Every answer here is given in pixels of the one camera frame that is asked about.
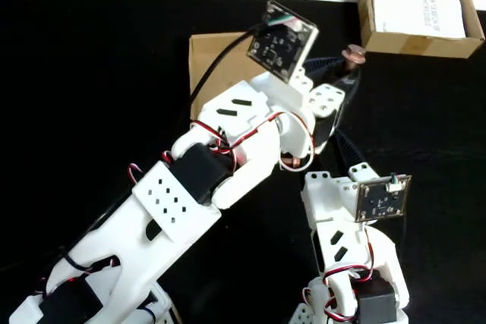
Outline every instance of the black cloth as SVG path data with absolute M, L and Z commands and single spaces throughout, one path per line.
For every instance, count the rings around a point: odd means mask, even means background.
M 311 57 L 360 43 L 356 4 L 282 2 L 319 26 Z M 265 0 L 0 5 L 4 319 L 56 247 L 129 187 L 127 164 L 149 168 L 183 131 L 190 35 L 244 30 Z M 485 57 L 369 54 L 343 119 L 378 173 L 413 174 L 402 260 L 412 322 L 486 316 Z M 399 240 L 400 220 L 378 226 Z M 276 171 L 159 282 L 186 323 L 285 322 L 316 274 L 298 176 Z

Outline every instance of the white wire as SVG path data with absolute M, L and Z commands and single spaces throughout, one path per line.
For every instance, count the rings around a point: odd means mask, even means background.
M 301 121 L 301 119 L 299 117 L 297 117 L 297 115 L 295 115 L 292 112 L 284 112 L 284 113 L 291 116 L 292 118 L 294 118 L 294 120 L 297 121 L 298 125 L 300 125 L 302 127 L 302 129 L 304 130 L 304 133 L 306 134 L 307 140 L 308 140 L 308 149 L 309 149 L 310 155 L 309 155 L 309 160 L 307 161 L 307 163 L 305 165 L 301 166 L 301 167 L 298 167 L 298 168 L 293 168 L 293 167 L 288 166 L 282 160 L 282 156 L 280 156 L 279 163 L 280 163 L 280 166 L 287 171 L 301 172 L 301 171 L 306 170 L 314 161 L 315 149 L 314 149 L 314 142 L 312 141 L 312 134 L 308 130 L 307 126 Z
M 140 167 L 138 167 L 138 165 L 136 163 L 131 163 L 130 165 L 128 165 L 128 177 L 130 178 L 130 181 L 133 183 L 133 184 L 136 184 L 138 181 L 137 179 L 135 178 L 134 176 L 134 173 L 132 171 L 132 169 L 135 169 L 135 171 L 138 171 L 140 172 L 141 174 L 143 174 L 144 172 L 142 171 L 142 169 Z
M 302 299 L 304 300 L 304 302 L 306 303 L 306 305 L 308 305 L 309 307 L 312 307 L 309 304 L 309 301 L 307 300 L 307 298 L 305 297 L 305 290 L 309 290 L 310 292 L 312 292 L 312 290 L 310 288 L 303 288 L 302 289 Z

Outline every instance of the cable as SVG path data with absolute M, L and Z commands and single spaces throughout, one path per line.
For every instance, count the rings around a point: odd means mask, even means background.
M 155 314 L 148 307 L 141 307 L 140 310 L 147 311 L 149 313 L 149 315 L 152 316 L 153 324 L 155 324 L 157 322 L 157 318 L 156 318 Z
M 367 281 L 371 278 L 371 276 L 373 275 L 373 270 L 374 270 L 374 251 L 373 251 L 373 246 L 371 245 L 371 242 L 370 242 L 370 237 L 368 236 L 368 230 L 365 229 L 364 232 L 366 234 L 366 239 L 367 239 L 367 242 L 368 242 L 368 250 L 369 250 L 370 258 L 371 258 L 371 266 L 368 267 L 366 265 L 358 264 L 358 265 L 341 266 L 341 267 L 338 267 L 336 269 L 331 269 L 331 270 L 327 271 L 326 273 L 324 273 L 324 276 L 323 276 L 323 283 L 326 286 L 327 286 L 326 280 L 331 275 L 335 275 L 336 273 L 339 273 L 339 272 L 349 271 L 351 269 L 364 269 L 364 270 L 368 271 L 368 274 L 364 278 L 357 278 L 356 279 L 356 281 L 358 281 L 358 282 L 364 282 L 364 281 Z
M 302 300 L 305 302 L 305 304 L 306 304 L 307 306 L 311 307 L 311 305 L 309 304 L 309 300 L 307 299 L 307 295 L 305 294 L 305 291 L 306 291 L 306 290 L 311 291 L 311 289 L 310 289 L 310 288 L 303 288 L 303 289 L 302 289 Z
M 167 162 L 169 165 L 171 165 L 172 163 L 174 163 L 174 158 L 172 157 L 172 154 L 170 153 L 170 151 L 164 151 L 164 152 L 162 152 L 162 154 L 160 155 L 160 157 L 165 162 Z
M 62 257 L 68 261 L 68 263 L 73 266 L 75 269 L 77 269 L 78 271 L 88 271 L 91 269 L 91 267 L 85 267 L 85 266 L 82 266 L 80 264 L 78 264 L 77 262 L 75 262 L 71 256 L 69 256 L 69 253 L 66 251 L 66 249 L 64 247 L 60 247 L 59 250 L 61 251 L 61 255 Z
M 280 18 L 277 18 L 275 20 L 270 20 L 268 22 L 268 25 L 269 26 L 276 26 L 276 25 L 279 25 L 279 24 L 286 24 L 286 23 L 290 23 L 290 22 L 293 22 L 294 20 L 297 20 L 297 17 L 296 16 L 293 16 L 291 14 L 286 14 Z
M 204 75 L 202 78 L 199 80 L 197 83 L 196 87 L 194 88 L 191 96 L 189 97 L 189 106 L 192 105 L 194 100 L 197 98 L 199 95 L 199 92 L 203 88 L 204 84 L 207 82 L 207 80 L 210 78 L 211 74 L 213 73 L 214 69 L 218 66 L 218 64 L 225 58 L 226 55 L 229 54 L 229 52 L 234 49 L 238 44 L 243 42 L 245 39 L 247 39 L 250 36 L 253 36 L 256 32 L 260 30 L 264 30 L 268 25 L 265 23 L 259 23 L 251 28 L 249 28 L 245 33 L 243 33 L 240 37 L 235 39 L 233 42 L 231 42 L 229 45 L 227 45 L 221 53 L 214 59 L 214 61 L 210 64 L 210 66 L 206 69 L 206 72 L 204 72 Z
M 359 148 L 339 129 L 334 131 L 334 140 L 339 150 L 339 156 L 347 170 L 352 166 L 365 161 L 365 157 Z
M 335 304 L 336 303 L 336 298 L 335 297 L 331 297 L 325 304 L 324 304 L 324 313 L 328 316 L 328 318 L 331 318 L 332 320 L 336 321 L 336 322 L 351 322 L 352 320 L 354 320 L 355 318 L 355 315 L 351 315 L 351 316 L 344 316 L 340 313 L 334 313 L 330 310 L 328 310 L 327 308 L 329 306 L 331 306 L 332 304 Z
M 370 267 L 370 271 L 369 271 L 368 275 L 366 277 L 363 277 L 363 278 L 358 278 L 356 280 L 357 282 L 365 282 L 365 281 L 371 279 L 371 277 L 373 276 L 373 269 L 374 269 L 374 251 L 373 251 L 373 246 L 371 246 L 370 237 L 368 235 L 368 230 L 366 228 L 364 229 L 364 233 L 366 234 L 366 240 L 368 241 L 368 251 L 370 253 L 370 258 L 371 258 L 371 267 Z
M 132 170 L 135 170 L 135 171 L 138 171 L 140 172 L 141 174 L 143 174 L 144 172 L 142 171 L 142 169 L 140 167 L 138 167 L 137 164 L 135 163 L 131 163 L 130 165 L 128 165 L 127 167 L 127 173 L 128 173 L 128 178 L 130 179 L 130 181 L 132 182 L 133 185 L 136 185 L 137 184 L 137 179 L 135 178 L 134 176 L 134 173 Z
M 210 132 L 210 134 L 213 137 L 215 137 L 217 140 L 224 140 L 224 138 L 222 137 L 222 135 L 220 133 L 218 133 L 214 128 L 207 125 L 206 123 L 203 123 L 202 121 L 194 120 L 194 121 L 191 121 L 190 125 L 193 125 L 193 124 L 199 125 L 200 127 L 204 128 L 206 131 Z

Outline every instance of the screw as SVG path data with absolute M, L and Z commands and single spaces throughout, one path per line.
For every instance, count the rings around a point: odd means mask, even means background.
M 366 50 L 358 45 L 348 45 L 346 49 L 343 49 L 341 55 L 345 58 L 345 69 L 347 71 L 351 71 L 359 64 L 364 64 L 366 62 Z
M 287 166 L 292 166 L 293 168 L 297 168 L 301 165 L 301 159 L 298 159 L 297 157 L 284 157 L 282 159 L 282 162 L 285 163 Z

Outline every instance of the cardboard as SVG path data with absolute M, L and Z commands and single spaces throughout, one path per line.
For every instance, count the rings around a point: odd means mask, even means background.
M 243 33 L 196 34 L 189 39 L 189 83 L 191 93 L 206 69 L 217 55 Z M 221 61 L 200 91 L 191 108 L 191 118 L 196 118 L 204 103 L 208 102 L 241 80 L 265 72 L 255 61 L 246 56 L 251 38 L 237 45 Z
M 377 32 L 373 0 L 359 0 L 361 42 L 367 51 L 407 55 L 468 58 L 484 42 L 484 33 L 472 0 L 460 0 L 466 38 L 416 36 Z

